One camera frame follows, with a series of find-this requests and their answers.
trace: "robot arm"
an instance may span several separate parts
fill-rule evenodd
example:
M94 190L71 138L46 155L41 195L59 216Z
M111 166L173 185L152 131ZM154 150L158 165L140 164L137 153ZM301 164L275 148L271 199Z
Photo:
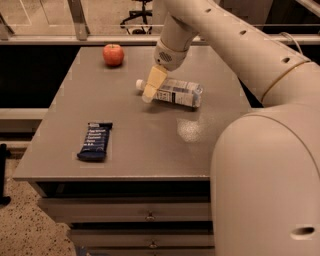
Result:
M155 50L155 61L169 71L182 64L192 39L200 33L256 98L264 101L279 80L310 61L212 0L165 4L169 14Z
M163 1L156 63L178 68L200 33L268 106L236 120L215 145L215 255L319 255L319 66L213 1Z

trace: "floor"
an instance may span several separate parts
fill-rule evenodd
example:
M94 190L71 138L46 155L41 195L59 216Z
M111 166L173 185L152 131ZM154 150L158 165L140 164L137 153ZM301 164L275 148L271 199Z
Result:
M28 143L7 145L10 149ZM4 195L10 196L11 202L0 208L0 256L76 255L66 236L68 227L55 223L40 210L39 195L28 183L12 179L18 164L18 159L6 160Z

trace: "cabinet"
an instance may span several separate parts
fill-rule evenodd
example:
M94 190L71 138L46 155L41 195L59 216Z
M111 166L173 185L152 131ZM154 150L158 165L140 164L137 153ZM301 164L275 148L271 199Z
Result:
M202 84L201 107L146 104L135 81L148 76L154 47L124 47L118 68L104 65L102 49L81 48L14 179L29 182L40 208L92 255L213 255L211 155L250 107L238 80L210 47L192 46L170 76ZM107 158L82 162L94 121L113 122Z

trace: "chair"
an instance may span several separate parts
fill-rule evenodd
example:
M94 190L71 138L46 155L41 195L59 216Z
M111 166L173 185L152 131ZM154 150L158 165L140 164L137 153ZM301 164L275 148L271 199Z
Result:
M148 24L147 21L147 16L152 17L152 11L151 10L146 10L146 4L151 2L152 0L132 0L132 1L138 1L138 2L142 2L142 10L141 11L129 11L129 17L122 20L122 22L120 23L121 28L125 28L125 24L127 21L129 20L133 20L135 18L138 17L142 17L143 23L145 25ZM142 29L135 29L133 31L133 34L150 34L151 31L151 27L148 29L148 31L145 31L144 28L142 27Z

